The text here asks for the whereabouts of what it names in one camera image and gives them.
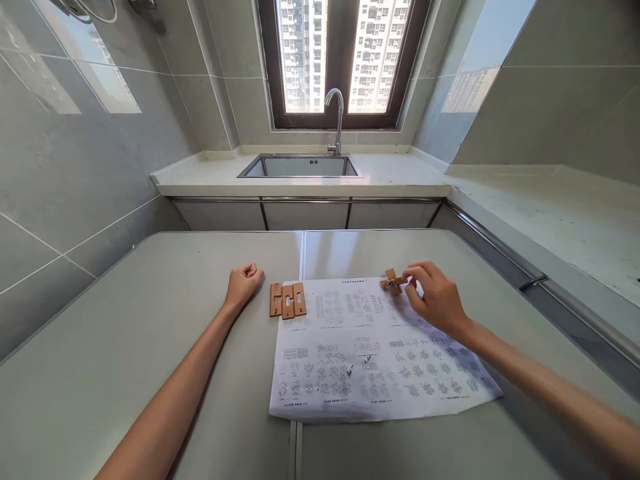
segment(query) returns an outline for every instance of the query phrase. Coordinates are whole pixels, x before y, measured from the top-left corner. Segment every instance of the chrome faucet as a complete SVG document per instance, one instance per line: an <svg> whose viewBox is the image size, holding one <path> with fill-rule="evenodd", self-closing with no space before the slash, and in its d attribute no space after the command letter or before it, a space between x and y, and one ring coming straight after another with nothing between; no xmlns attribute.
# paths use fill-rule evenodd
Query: chrome faucet
<svg viewBox="0 0 640 480"><path fill-rule="evenodd" d="M335 138L335 143L333 145L327 145L327 151L332 151L334 155L340 155L340 150L342 148L342 140L340 140L342 136L342 115L345 112L345 100L342 97L342 92L338 89L331 89L327 92L327 96L325 97L325 105L329 105L331 103L331 99L334 95L338 95L338 132Z"/></svg>

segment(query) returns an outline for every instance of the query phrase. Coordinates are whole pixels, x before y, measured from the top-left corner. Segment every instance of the sink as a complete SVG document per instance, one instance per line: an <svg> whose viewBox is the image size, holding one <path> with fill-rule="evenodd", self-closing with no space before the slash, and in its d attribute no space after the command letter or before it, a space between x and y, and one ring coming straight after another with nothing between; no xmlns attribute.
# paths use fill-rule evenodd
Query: sink
<svg viewBox="0 0 640 480"><path fill-rule="evenodd" d="M238 178L360 177L348 155L280 154L258 155Z"/></svg>

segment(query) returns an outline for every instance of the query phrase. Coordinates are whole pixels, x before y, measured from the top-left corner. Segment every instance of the gray table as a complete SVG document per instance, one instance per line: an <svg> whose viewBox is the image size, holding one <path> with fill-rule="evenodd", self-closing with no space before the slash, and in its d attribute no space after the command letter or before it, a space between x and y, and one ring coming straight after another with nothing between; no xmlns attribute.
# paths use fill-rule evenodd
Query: gray table
<svg viewBox="0 0 640 480"><path fill-rule="evenodd" d="M92 478L246 261L265 269L265 285L225 342L174 478L606 477L494 372L505 397L459 415L314 426L268 416L277 332L268 284L376 276L424 257L458 283L471 316L640 422L632 398L449 232L164 233L0 367L0 477Z"/></svg>

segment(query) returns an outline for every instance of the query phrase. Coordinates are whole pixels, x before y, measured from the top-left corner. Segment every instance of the instruction sheet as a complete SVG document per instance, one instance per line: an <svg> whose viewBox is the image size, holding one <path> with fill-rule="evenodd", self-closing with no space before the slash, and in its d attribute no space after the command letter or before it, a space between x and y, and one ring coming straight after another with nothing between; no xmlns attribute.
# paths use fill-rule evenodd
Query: instruction sheet
<svg viewBox="0 0 640 480"><path fill-rule="evenodd" d="M307 314L279 321L271 415L308 423L407 419L502 396L473 352L412 310L404 285L394 296L380 280L304 281Z"/></svg>

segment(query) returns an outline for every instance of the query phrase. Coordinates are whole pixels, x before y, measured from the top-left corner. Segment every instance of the building window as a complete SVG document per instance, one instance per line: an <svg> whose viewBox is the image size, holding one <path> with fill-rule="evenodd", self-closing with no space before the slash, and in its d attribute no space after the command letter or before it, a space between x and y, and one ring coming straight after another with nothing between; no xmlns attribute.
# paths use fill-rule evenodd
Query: building window
<svg viewBox="0 0 640 480"><path fill-rule="evenodd" d="M335 128L319 98L334 87L345 129L395 128L430 2L256 2L275 128Z"/></svg>

